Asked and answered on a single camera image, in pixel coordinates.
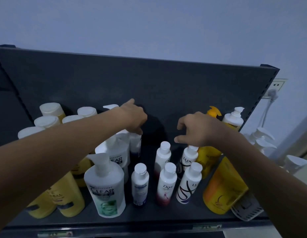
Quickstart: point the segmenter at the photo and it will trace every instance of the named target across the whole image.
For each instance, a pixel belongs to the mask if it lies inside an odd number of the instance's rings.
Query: light blue wall
[[[0,44],[281,69],[265,127],[280,144],[307,116],[307,0],[0,0]],[[259,124],[262,100],[242,132]]]

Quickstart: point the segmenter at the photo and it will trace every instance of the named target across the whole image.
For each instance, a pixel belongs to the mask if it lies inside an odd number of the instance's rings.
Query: yellow pump head
[[[218,115],[218,116],[222,116],[221,112],[219,111],[219,109],[217,107],[214,107],[214,106],[210,106],[210,110],[208,110],[207,114],[212,116],[212,117],[215,117]]]

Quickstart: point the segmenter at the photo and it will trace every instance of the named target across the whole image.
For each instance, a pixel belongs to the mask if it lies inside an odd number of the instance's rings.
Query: hand
[[[196,147],[215,146],[230,132],[229,127],[218,119],[201,112],[188,114],[178,121],[177,129],[187,128],[186,135],[174,138],[175,143],[184,143]]]
[[[141,126],[147,121],[147,114],[143,111],[142,107],[134,105],[135,100],[132,98],[124,103],[119,108],[124,112],[128,126],[126,130],[131,133],[142,135]]]

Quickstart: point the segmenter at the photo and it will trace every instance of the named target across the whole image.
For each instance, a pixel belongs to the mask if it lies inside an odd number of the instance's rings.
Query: power cord
[[[275,89],[275,88],[269,90],[268,93],[267,93],[268,96],[270,97],[270,101],[269,101],[269,103],[268,103],[268,105],[267,105],[267,108],[266,108],[266,110],[265,110],[265,115],[264,115],[263,123],[262,123],[262,125],[261,125],[262,128],[264,127],[264,124],[265,124],[265,121],[266,121],[266,117],[267,117],[267,113],[268,113],[268,110],[269,110],[270,106],[271,106],[272,103],[275,102],[275,100],[278,98],[277,93],[278,93],[278,90]]]

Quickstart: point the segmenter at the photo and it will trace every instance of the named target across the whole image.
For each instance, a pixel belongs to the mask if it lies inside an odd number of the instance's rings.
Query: store shelf
[[[142,147],[140,162],[147,165],[150,175],[147,204],[144,207],[137,208],[132,204],[129,180],[125,185],[126,209],[122,215],[111,219],[102,218],[98,215],[88,190],[84,188],[82,193],[86,207],[77,216],[67,218],[56,210],[50,216],[37,220],[23,211],[4,228],[0,237],[43,237],[50,232],[70,232],[71,237],[112,236],[146,231],[198,232],[270,224],[266,214],[253,221],[243,222],[230,211],[224,215],[211,212],[202,199],[208,179],[201,181],[188,204],[180,204],[173,194],[167,207],[158,206],[155,203],[157,182],[152,175],[157,148],[157,146]],[[171,162],[176,163],[180,159],[182,150],[183,147],[178,145],[171,147]],[[129,177],[133,167],[134,165],[129,167]]]

